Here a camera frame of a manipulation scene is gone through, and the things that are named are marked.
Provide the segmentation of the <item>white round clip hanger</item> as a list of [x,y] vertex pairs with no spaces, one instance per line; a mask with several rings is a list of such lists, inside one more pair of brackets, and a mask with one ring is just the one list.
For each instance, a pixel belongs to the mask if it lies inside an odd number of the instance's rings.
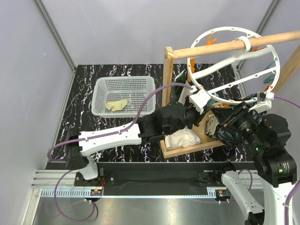
[[[194,72],[191,73],[191,70],[189,68],[189,63],[190,60],[193,58],[188,57],[187,58],[187,65],[188,65],[188,72],[190,74],[190,78],[191,81],[193,82],[194,86],[197,87],[198,89],[204,89],[204,86],[200,83],[200,80],[204,77],[207,77],[211,74],[213,74],[214,72],[219,71],[220,69],[223,69],[226,66],[233,66],[233,71],[235,74],[235,78],[236,80],[227,84],[224,84],[222,86],[219,87],[215,87],[211,90],[206,90],[210,95],[211,95],[211,99],[216,100],[218,102],[221,103],[225,103],[225,104],[230,104],[230,105],[237,105],[242,101],[245,101],[246,103],[254,103],[257,101],[257,97],[250,97],[249,99],[244,98],[242,100],[226,100],[226,99],[222,99],[220,97],[217,96],[217,93],[219,91],[225,90],[225,89],[229,89],[232,88],[236,85],[238,86],[243,86],[243,83],[249,81],[249,80],[253,80],[253,79],[257,79],[259,77],[261,77],[262,75],[265,74],[270,74],[272,71],[276,71],[276,76],[274,78],[274,81],[269,84],[266,88],[266,92],[272,92],[275,88],[275,86],[277,85],[278,81],[279,81],[279,76],[280,76],[280,62],[278,59],[278,55],[276,53],[276,50],[274,49],[274,47],[271,44],[263,44],[264,48],[260,49],[260,50],[254,50],[254,47],[252,46],[252,44],[250,43],[251,39],[255,39],[255,38],[260,38],[261,35],[244,29],[244,28],[239,28],[239,27],[219,27],[219,28],[214,28],[212,29],[214,31],[214,33],[216,32],[222,32],[222,31],[238,31],[243,33],[244,35],[235,39],[236,41],[242,41],[242,43],[244,44],[244,46],[246,47],[245,50],[238,50],[233,56],[224,59],[214,65],[212,65],[211,67],[198,71],[198,72]],[[193,44],[191,45],[191,48],[196,48],[196,45],[199,43],[199,41],[201,41],[203,38],[208,37],[210,32],[212,30],[209,30],[203,34],[201,34],[198,38],[195,39],[195,41],[193,42]],[[255,73],[253,75],[248,75],[246,77],[242,77],[240,75],[239,69],[236,67],[238,62],[242,62],[248,59],[254,59],[254,58],[258,58],[261,56],[264,56],[266,54],[271,53],[273,56],[273,60],[277,59],[276,65],[273,65],[271,68],[269,69],[264,69],[261,72]]]

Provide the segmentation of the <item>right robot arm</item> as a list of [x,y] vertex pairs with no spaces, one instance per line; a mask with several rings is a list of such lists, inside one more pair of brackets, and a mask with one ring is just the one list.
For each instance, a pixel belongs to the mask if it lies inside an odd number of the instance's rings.
[[212,108],[216,125],[207,125],[207,135],[226,146],[245,143],[261,179],[261,206],[243,185],[232,163],[223,163],[213,173],[214,183],[225,185],[240,207],[247,225],[291,225],[292,198],[300,187],[297,165],[285,149],[291,136],[285,118],[252,110],[245,102],[228,108]]

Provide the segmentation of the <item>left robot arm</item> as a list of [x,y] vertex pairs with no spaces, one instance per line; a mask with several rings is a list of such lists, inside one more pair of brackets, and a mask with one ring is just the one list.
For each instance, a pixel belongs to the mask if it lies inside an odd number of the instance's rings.
[[198,103],[189,96],[183,104],[170,102],[124,126],[69,135],[66,169],[78,170],[90,185],[95,186],[101,181],[101,174],[90,156],[96,152],[156,141],[163,141],[167,150],[199,145],[202,141],[191,129],[198,126],[206,114],[206,104],[206,101]]

